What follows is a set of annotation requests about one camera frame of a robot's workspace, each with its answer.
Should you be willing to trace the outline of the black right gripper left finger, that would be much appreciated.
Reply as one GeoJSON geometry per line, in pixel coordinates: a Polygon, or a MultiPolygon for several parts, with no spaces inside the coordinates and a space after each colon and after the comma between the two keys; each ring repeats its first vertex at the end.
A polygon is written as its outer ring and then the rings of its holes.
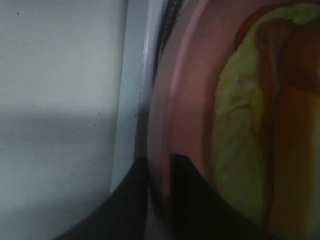
{"type": "Polygon", "coordinates": [[[148,209],[148,167],[138,157],[109,198],[58,240],[143,240],[148,209]]]}

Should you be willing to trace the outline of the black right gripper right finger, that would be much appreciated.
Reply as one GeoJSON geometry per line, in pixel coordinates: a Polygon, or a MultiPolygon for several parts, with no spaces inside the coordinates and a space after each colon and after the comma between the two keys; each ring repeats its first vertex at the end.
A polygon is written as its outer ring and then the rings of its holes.
{"type": "Polygon", "coordinates": [[[228,205],[188,156],[172,154],[171,197],[177,240],[273,240],[228,205]]]}

